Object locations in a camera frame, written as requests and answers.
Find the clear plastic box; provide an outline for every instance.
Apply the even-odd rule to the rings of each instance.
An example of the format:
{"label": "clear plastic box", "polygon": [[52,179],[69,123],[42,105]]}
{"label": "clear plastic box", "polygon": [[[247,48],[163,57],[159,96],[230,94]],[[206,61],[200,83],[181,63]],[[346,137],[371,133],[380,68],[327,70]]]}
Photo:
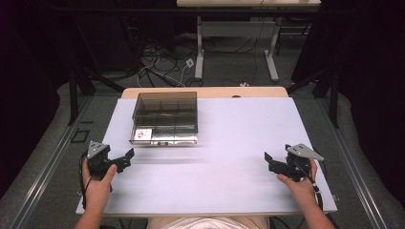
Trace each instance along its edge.
{"label": "clear plastic box", "polygon": [[139,94],[133,120],[134,145],[197,144],[197,92]]}

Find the white table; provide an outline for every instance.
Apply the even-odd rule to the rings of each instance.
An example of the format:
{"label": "white table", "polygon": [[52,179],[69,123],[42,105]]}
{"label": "white table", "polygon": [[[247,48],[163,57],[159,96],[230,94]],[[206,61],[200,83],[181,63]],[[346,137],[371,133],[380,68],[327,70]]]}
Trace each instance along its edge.
{"label": "white table", "polygon": [[[320,0],[178,0],[178,7],[196,8],[294,8],[294,9],[317,9]],[[279,76],[274,65],[273,54],[277,42],[277,36],[281,26],[281,18],[266,22],[224,22],[202,21],[197,17],[197,61],[196,78],[203,78],[203,36],[236,36],[236,37],[269,37],[269,50],[265,50],[265,58],[272,81],[278,81]]]}
{"label": "white table", "polygon": [[[213,88],[213,94],[222,89]],[[265,89],[257,88],[257,95],[262,96]],[[231,94],[239,94],[238,91],[244,94],[249,90],[254,92],[255,88],[233,90]],[[203,95],[211,96],[207,92],[209,89],[202,90]],[[103,143],[111,146],[109,158],[123,156],[135,148],[131,167],[113,180],[114,191],[105,208],[105,216],[148,218],[301,213],[289,189],[268,170],[264,156],[268,152],[274,159],[285,161],[285,144],[310,146],[292,98],[218,98],[216,95],[199,98],[198,144],[187,147],[131,145],[128,140],[133,128],[135,104],[135,99],[118,100],[103,139]],[[316,178],[322,191],[324,210],[336,211],[321,170]],[[83,213],[81,201],[76,212]]]}

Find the gray floor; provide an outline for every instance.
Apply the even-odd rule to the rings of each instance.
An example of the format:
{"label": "gray floor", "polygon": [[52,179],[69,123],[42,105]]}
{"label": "gray floor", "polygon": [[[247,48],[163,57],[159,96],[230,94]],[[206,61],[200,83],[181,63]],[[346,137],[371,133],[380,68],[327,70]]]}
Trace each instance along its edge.
{"label": "gray floor", "polygon": [[[301,51],[303,37],[284,37],[280,55],[275,64],[280,76],[278,82],[269,79],[263,49],[268,40],[261,39],[255,49],[248,53],[214,53],[213,50],[235,51],[246,39],[206,39],[203,85],[205,87],[239,86],[247,82],[250,86],[290,85],[290,75]],[[254,39],[241,49],[249,50]],[[177,53],[185,58],[178,60],[180,70],[169,75],[181,80],[185,60],[192,58],[190,47],[194,39],[179,38]],[[146,66],[151,58],[144,59]],[[164,57],[158,63],[161,69],[170,69],[172,62]],[[185,69],[182,83],[193,77],[193,68]],[[124,87],[151,87],[147,77],[137,81],[137,75],[117,81]],[[167,87],[152,76],[157,87]],[[79,202],[77,166],[80,154],[91,140],[101,141],[120,94],[103,84],[94,82],[97,93],[92,97],[80,97],[81,115],[73,126],[68,126],[70,115],[68,85],[58,92],[61,96],[59,109],[53,123],[38,143],[32,156],[0,201],[0,228],[72,228],[79,216],[75,208]],[[399,203],[385,190],[358,145],[357,133],[352,123],[350,101],[340,95],[338,104],[339,129],[333,128],[328,119],[328,98],[314,99],[314,85],[296,91],[294,98],[312,146],[326,159],[322,169],[327,176],[338,211],[332,218],[340,228],[404,228],[405,213]],[[290,228],[296,228],[301,216],[280,217]],[[125,227],[143,228],[144,219],[123,219]],[[120,228],[117,219],[104,219],[104,224]],[[284,228],[276,220],[277,228]]]}

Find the hand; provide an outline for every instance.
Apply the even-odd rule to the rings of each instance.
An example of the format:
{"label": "hand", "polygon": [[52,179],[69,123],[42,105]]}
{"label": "hand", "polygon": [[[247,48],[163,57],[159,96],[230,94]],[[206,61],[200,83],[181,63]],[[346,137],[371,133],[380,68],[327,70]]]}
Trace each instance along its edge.
{"label": "hand", "polygon": [[[310,163],[309,176],[315,181],[317,170],[316,163],[313,159],[310,159],[309,163]],[[282,174],[277,175],[277,178],[286,184],[286,186],[292,192],[292,195],[294,196],[295,200],[297,200],[301,209],[312,204],[317,205],[315,198],[315,191],[313,190],[312,183],[309,181],[308,178],[305,177],[304,180],[300,182],[295,182]]]}
{"label": "hand", "polygon": [[86,187],[87,183],[90,183],[86,189],[86,211],[103,212],[107,205],[108,197],[110,196],[110,185],[116,174],[117,166],[111,165],[104,176],[103,180],[96,180],[90,175],[88,159],[85,158],[83,163],[83,184]]}

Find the label on box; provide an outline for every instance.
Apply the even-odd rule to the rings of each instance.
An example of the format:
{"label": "label on box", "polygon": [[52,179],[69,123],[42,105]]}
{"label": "label on box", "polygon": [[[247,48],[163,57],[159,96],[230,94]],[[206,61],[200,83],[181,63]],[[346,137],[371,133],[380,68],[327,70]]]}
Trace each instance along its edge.
{"label": "label on box", "polygon": [[151,140],[152,129],[137,129],[135,131],[134,140]]}

